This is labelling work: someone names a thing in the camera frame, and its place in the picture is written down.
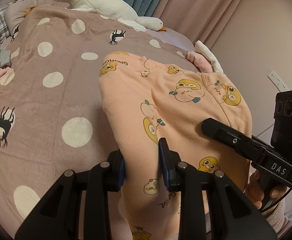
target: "bed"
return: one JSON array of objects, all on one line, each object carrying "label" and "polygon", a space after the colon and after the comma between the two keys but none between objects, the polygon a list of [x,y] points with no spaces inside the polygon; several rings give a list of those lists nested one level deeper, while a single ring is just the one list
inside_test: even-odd
[{"label": "bed", "polygon": [[[194,46],[172,30],[154,37],[56,4],[20,21],[7,47],[12,71],[0,80],[0,223],[12,237],[65,170],[89,170],[118,148],[98,88],[105,55],[129,51],[198,72],[185,59]],[[113,239],[129,239],[120,193],[109,205]]]}]

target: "finger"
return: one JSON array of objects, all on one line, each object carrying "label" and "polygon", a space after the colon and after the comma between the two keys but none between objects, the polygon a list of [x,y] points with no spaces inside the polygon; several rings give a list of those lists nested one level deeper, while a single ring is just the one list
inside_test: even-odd
[{"label": "finger", "polygon": [[270,192],[270,197],[274,199],[281,198],[287,191],[287,187],[283,184],[274,187]]},{"label": "finger", "polygon": [[259,172],[259,170],[256,170],[255,175],[254,175],[254,179],[259,180],[260,177],[261,177],[261,173]]},{"label": "finger", "polygon": [[252,173],[252,174],[249,176],[249,182],[251,182],[251,181],[254,180],[254,176],[255,176],[255,173]]},{"label": "finger", "polygon": [[258,184],[258,180],[253,180],[249,183],[249,189],[253,197],[257,201],[262,201],[264,198],[264,192]]},{"label": "finger", "polygon": [[260,209],[262,207],[262,202],[258,201],[257,199],[255,199],[253,197],[253,195],[250,193],[249,190],[249,185],[246,187],[244,194],[246,195],[246,197],[253,203],[253,205],[257,208]]}]

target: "pink wall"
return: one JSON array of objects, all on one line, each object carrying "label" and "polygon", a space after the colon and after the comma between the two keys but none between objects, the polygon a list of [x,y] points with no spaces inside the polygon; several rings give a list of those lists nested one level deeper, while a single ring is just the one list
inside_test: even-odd
[{"label": "pink wall", "polygon": [[[212,52],[247,102],[259,135],[274,123],[278,90],[267,75],[274,70],[292,89],[292,0],[241,0]],[[272,129],[259,138],[269,143]],[[291,209],[292,193],[286,197]]]}]

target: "goose plush toy's orange beak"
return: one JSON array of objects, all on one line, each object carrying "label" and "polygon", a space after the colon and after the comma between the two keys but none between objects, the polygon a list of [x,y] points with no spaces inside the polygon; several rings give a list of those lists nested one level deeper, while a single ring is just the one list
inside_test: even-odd
[{"label": "goose plush toy's orange beak", "polygon": [[163,26],[163,27],[159,30],[159,32],[167,32],[166,27]]}]

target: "cartoon duck print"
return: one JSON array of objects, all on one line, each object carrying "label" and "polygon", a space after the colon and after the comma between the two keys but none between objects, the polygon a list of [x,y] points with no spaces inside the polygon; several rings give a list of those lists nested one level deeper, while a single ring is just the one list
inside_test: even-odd
[{"label": "cartoon duck print", "polygon": [[160,186],[158,183],[158,179],[150,179],[149,182],[144,186],[144,192],[147,195],[157,194],[160,190]]},{"label": "cartoon duck print", "polygon": [[108,71],[115,71],[116,70],[116,66],[117,64],[114,62],[109,62],[107,64],[105,64],[102,68],[101,68],[101,74],[105,74]]},{"label": "cartoon duck print", "polygon": [[117,54],[117,55],[126,55],[129,56],[127,52],[124,51],[113,51],[110,54]]},{"label": "cartoon duck print", "polygon": [[156,120],[155,116],[158,115],[157,109],[154,105],[151,105],[149,101],[145,100],[145,102],[141,104],[141,111],[145,116],[143,125],[146,134],[153,142],[158,144],[157,127],[159,125],[165,126],[165,123],[162,119]]},{"label": "cartoon duck print", "polygon": [[218,162],[214,157],[205,157],[199,162],[199,171],[211,172],[219,170]]},{"label": "cartoon duck print", "polygon": [[150,233],[145,232],[141,227],[135,228],[136,230],[132,231],[133,240],[150,240]]},{"label": "cartoon duck print", "polygon": [[211,84],[209,87],[212,87],[213,93],[221,102],[225,102],[229,106],[237,106],[241,102],[240,93],[232,86],[221,84],[217,80],[215,84]]},{"label": "cartoon duck print", "polygon": [[150,73],[149,69],[141,71],[142,77],[148,77],[149,73]]},{"label": "cartoon duck print", "polygon": [[179,66],[176,65],[170,65],[168,67],[167,73],[168,74],[177,74],[180,73],[182,70],[179,68]]},{"label": "cartoon duck print", "polygon": [[175,91],[170,91],[169,94],[175,96],[176,100],[180,102],[197,103],[205,95],[205,92],[201,90],[196,81],[182,79],[177,83]]}]

